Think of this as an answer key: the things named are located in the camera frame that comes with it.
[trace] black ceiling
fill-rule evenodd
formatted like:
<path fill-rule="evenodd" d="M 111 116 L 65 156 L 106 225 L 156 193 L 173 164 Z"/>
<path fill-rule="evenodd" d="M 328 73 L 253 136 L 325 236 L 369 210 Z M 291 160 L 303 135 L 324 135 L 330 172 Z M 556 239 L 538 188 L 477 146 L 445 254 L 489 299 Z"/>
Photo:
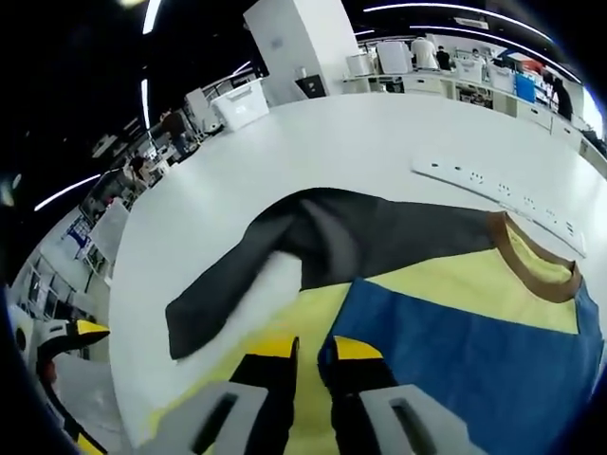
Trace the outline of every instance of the black ceiling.
<path fill-rule="evenodd" d="M 394 0 L 342 1 L 355 31 L 373 28 L 380 36 L 409 34 L 409 25 L 460 27 L 454 15 L 477 17 L 430 8 L 366 13 L 365 8 Z M 255 46 L 242 14 L 254 3 L 162 0 L 153 32 L 143 36 L 147 2 L 129 9 L 119 0 L 11 2 L 5 14 L 9 82 L 4 97 L 10 131 L 0 172 L 23 174 L 22 210 L 104 171 L 90 158 L 91 149 L 103 134 L 119 132 L 131 119 L 142 123 L 142 79 L 150 81 L 154 121 L 162 110 L 180 105 L 189 91 L 250 60 Z M 601 49 L 588 45 L 593 30 L 602 26 L 600 11 L 555 9 L 554 3 L 540 0 L 524 7 L 503 0 L 449 3 L 501 12 L 545 30 L 568 48 L 568 55 L 575 55 L 586 77 L 601 83 L 600 74 L 592 72 L 599 67 Z M 537 35 L 493 18 L 487 21 L 490 33 L 566 61 L 558 47 Z M 603 93 L 603 86 L 594 88 Z M 66 207 L 76 202 L 70 200 Z"/>

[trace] power outlet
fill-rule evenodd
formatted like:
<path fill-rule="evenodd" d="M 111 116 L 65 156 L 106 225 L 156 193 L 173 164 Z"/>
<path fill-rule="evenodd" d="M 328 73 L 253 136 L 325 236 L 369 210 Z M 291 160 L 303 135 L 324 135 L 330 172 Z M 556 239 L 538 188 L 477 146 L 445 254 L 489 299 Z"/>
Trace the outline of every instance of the power outlet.
<path fill-rule="evenodd" d="M 555 210 L 547 209 L 547 205 L 537 201 L 534 197 L 525 195 L 528 194 L 528 191 L 514 191 L 512 186 L 502 178 L 474 170 L 465 164 L 448 163 L 442 158 L 416 158 L 412 163 L 412 171 L 475 192 L 495 201 L 506 209 L 519 213 L 550 231 L 575 249 L 581 256 L 586 256 L 583 234 L 573 223 Z"/>

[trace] power strip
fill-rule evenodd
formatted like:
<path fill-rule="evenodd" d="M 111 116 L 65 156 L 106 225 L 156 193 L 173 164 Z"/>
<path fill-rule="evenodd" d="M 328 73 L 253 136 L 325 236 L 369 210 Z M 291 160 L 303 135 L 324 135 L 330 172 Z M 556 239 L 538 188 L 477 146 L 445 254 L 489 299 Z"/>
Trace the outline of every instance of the power strip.
<path fill-rule="evenodd" d="M 461 163 L 448 163 L 444 158 L 418 157 L 413 160 L 412 171 L 475 192 L 514 211 L 529 221 L 548 230 L 586 257 L 583 233 L 574 223 L 555 210 L 543 205 L 529 192 L 514 191 L 513 186 L 495 175 L 475 170 Z"/>

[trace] white pillar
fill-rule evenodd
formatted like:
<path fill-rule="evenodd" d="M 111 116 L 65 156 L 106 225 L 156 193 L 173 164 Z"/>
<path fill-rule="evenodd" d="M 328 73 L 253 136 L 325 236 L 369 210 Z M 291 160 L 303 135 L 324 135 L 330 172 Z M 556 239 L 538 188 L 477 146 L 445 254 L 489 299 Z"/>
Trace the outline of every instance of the white pillar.
<path fill-rule="evenodd" d="M 343 93 L 346 57 L 359 52 L 341 0 L 259 0 L 245 21 L 264 58 L 265 88 L 278 104 L 304 99 L 301 69 L 320 75 L 327 95 Z"/>

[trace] brown collar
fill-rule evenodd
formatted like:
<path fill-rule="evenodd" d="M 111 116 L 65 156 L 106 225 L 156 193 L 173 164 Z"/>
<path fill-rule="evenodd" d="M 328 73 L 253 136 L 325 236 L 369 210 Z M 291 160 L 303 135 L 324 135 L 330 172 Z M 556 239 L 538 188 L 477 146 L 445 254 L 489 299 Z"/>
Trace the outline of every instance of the brown collar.
<path fill-rule="evenodd" d="M 523 230 L 514 223 L 512 218 L 504 211 L 490 213 L 487 217 L 489 231 L 500 254 L 506 264 L 519 277 L 529 291 L 541 299 L 562 303 L 574 298 L 581 285 L 581 274 L 575 262 L 567 261 L 536 244 Z M 514 251 L 508 237 L 507 228 L 511 228 L 526 243 L 526 245 L 543 260 L 564 265 L 571 271 L 571 278 L 567 282 L 544 282 L 535 276 L 523 264 L 523 261 Z"/>

